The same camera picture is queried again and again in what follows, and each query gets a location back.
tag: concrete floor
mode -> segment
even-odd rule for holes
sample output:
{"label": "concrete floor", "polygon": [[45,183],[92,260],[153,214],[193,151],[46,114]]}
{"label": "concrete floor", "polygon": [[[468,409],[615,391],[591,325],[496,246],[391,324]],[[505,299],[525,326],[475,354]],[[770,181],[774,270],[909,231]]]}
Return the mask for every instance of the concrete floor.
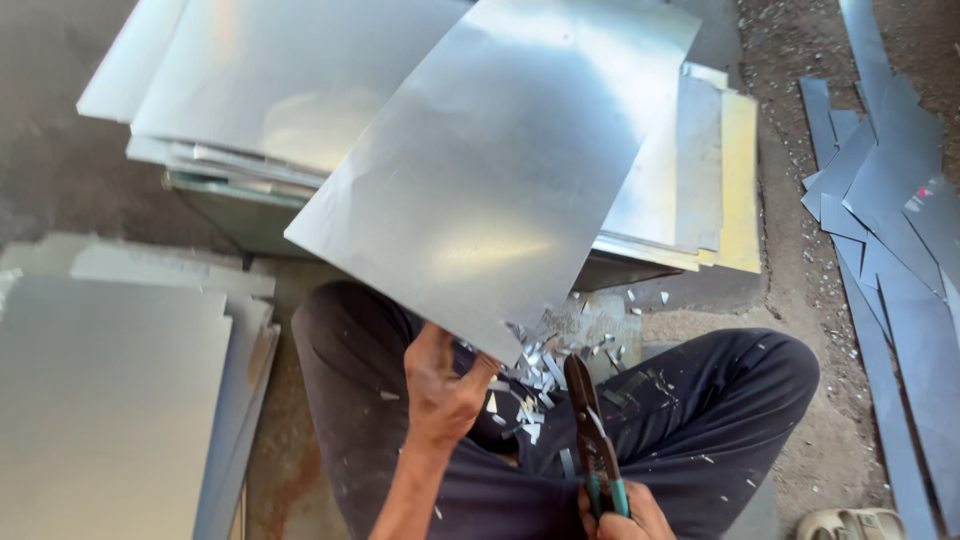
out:
{"label": "concrete floor", "polygon": [[[829,244],[804,239],[809,216],[797,186],[812,172],[797,93],[803,74],[832,84],[855,80],[852,57],[833,2],[677,0],[701,16],[704,29],[691,59],[748,75],[765,105],[760,125],[760,199],[768,216],[765,273],[705,270],[634,286],[645,303],[644,341],[685,340],[729,327],[772,327],[808,343],[824,365],[824,383],[774,470],[780,535],[806,513],[838,506],[890,506],[882,487],[870,396],[858,361],[845,359],[827,331],[846,331],[840,295],[829,310],[813,306],[822,269],[803,261]],[[923,105],[947,119],[945,169],[957,172],[960,59],[952,49],[960,12],[948,0],[909,7],[876,0],[891,61],[917,82]],[[124,126],[78,116],[74,104],[107,51],[134,0],[7,0],[0,4],[0,243],[36,239],[46,231],[97,232],[157,244],[233,253],[228,240],[161,190],[160,169],[127,161]],[[740,20],[743,29],[738,30]],[[741,53],[741,37],[747,47]],[[923,47],[911,47],[915,40]],[[830,62],[815,61],[828,52]],[[838,97],[856,106],[846,89]],[[302,376],[290,342],[289,314],[312,284],[338,276],[325,265],[256,261],[277,274],[277,319],[286,332],[268,388],[249,470],[248,531],[255,540],[345,538],[330,502],[314,441]],[[834,279],[835,270],[829,273]],[[671,293],[660,305],[660,291]],[[622,297],[622,291],[605,291]],[[838,391],[828,393],[826,385]],[[854,394],[862,393],[862,399]]]}

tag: pile of metal strips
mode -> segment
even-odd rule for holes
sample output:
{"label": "pile of metal strips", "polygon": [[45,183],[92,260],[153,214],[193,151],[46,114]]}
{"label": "pile of metal strips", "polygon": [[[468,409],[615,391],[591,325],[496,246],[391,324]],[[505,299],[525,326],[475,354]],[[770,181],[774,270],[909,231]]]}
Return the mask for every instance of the pile of metal strips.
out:
{"label": "pile of metal strips", "polygon": [[243,540],[280,326],[274,279],[241,267],[65,233],[0,254],[0,406],[15,411],[0,418],[0,520],[11,537],[78,537],[83,516],[104,540]]}
{"label": "pile of metal strips", "polygon": [[[941,168],[943,123],[891,70],[870,0],[840,0],[867,112],[830,108],[801,79],[820,170],[803,203],[830,233],[870,381],[883,455],[911,538],[960,535],[960,200]],[[897,352],[901,400],[887,344]],[[919,447],[912,442],[908,415]],[[921,463],[933,484],[927,498]]]}
{"label": "pile of metal strips", "polygon": [[141,0],[77,107],[241,247],[323,258],[513,366],[505,323],[558,307],[591,249],[759,272],[756,103],[685,61],[700,24],[654,0]]}

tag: rust stain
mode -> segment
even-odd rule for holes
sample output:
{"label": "rust stain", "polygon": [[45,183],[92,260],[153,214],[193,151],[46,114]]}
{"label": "rust stain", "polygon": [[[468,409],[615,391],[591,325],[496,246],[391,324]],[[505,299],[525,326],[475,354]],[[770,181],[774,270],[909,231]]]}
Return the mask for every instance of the rust stain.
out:
{"label": "rust stain", "polygon": [[316,444],[307,446],[297,465],[297,473],[271,492],[270,516],[263,524],[268,540],[283,540],[293,505],[306,495],[320,478],[320,463],[320,448]]}

